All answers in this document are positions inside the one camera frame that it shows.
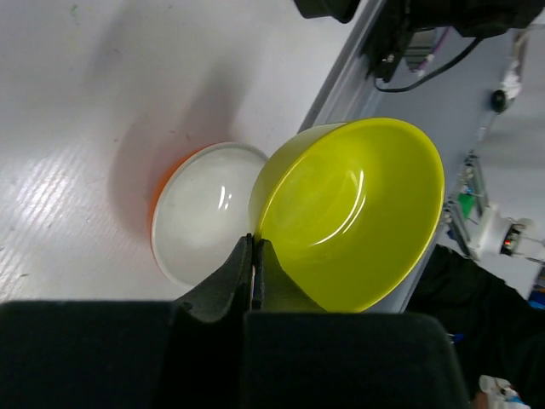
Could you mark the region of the orange bowl white inside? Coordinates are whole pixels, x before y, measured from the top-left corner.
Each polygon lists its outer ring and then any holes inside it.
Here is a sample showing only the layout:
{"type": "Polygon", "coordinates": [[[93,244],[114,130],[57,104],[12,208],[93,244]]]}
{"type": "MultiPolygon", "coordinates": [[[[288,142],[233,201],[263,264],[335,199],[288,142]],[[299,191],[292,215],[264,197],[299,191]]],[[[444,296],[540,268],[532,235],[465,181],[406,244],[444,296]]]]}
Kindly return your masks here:
{"type": "Polygon", "coordinates": [[[175,163],[152,196],[148,228],[161,272],[193,288],[250,233],[252,188],[268,157],[251,145],[208,145],[175,163]]]}

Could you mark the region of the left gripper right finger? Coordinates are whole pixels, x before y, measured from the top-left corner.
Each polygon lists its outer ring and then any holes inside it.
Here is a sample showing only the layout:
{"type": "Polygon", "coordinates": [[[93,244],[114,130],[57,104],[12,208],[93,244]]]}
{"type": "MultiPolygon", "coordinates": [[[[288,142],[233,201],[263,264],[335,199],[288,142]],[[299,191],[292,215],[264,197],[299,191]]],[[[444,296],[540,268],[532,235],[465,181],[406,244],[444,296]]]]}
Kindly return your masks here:
{"type": "Polygon", "coordinates": [[[420,314],[328,313],[255,251],[244,316],[246,408],[465,408],[462,371],[440,323],[420,314]]]}

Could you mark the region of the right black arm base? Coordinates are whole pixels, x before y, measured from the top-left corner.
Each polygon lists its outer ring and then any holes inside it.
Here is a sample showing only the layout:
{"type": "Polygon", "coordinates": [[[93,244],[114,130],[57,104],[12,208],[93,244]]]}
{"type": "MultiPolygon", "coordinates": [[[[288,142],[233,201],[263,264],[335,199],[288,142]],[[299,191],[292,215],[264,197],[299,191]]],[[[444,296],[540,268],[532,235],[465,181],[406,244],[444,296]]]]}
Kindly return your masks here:
{"type": "Polygon", "coordinates": [[[363,46],[367,73],[374,76],[375,88],[382,93],[412,91],[458,65],[487,38],[527,28],[543,9],[543,1],[386,1],[363,46]],[[379,81],[391,81],[415,34],[443,26],[454,28],[472,42],[451,61],[409,86],[379,86],[379,81]]]}

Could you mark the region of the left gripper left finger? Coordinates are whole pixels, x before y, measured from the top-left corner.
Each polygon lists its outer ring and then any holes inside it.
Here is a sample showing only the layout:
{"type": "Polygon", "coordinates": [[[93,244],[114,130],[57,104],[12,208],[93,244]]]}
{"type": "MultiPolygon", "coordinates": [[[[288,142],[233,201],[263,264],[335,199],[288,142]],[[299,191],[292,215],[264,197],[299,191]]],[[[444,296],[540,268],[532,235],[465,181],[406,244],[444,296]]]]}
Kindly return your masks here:
{"type": "Polygon", "coordinates": [[[252,237],[246,234],[215,272],[176,301],[169,340],[171,408],[237,405],[252,250],[252,237]]]}

